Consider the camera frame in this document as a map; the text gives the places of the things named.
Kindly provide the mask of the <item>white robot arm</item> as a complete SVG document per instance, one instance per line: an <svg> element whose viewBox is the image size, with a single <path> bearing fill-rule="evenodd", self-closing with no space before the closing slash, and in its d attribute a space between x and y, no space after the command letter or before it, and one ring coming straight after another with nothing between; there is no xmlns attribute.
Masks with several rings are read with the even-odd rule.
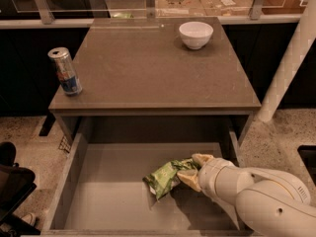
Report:
<svg viewBox="0 0 316 237"><path fill-rule="evenodd" d="M235 225L266 237L316 237L316 207L304 183L273 169L235 166L223 158L195 154L193 170L178 178L217 203Z"/></svg>

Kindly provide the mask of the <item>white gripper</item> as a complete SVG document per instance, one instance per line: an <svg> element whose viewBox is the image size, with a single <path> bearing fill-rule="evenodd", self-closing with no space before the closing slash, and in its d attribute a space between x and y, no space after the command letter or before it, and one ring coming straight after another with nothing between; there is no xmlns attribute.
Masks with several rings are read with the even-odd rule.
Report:
<svg viewBox="0 0 316 237"><path fill-rule="evenodd" d="M230 161L200 153L193 154L192 158L201 169L180 170L177 176L194 191L202 191L213 200L234 205L237 195L255 183L250 172Z"/></svg>

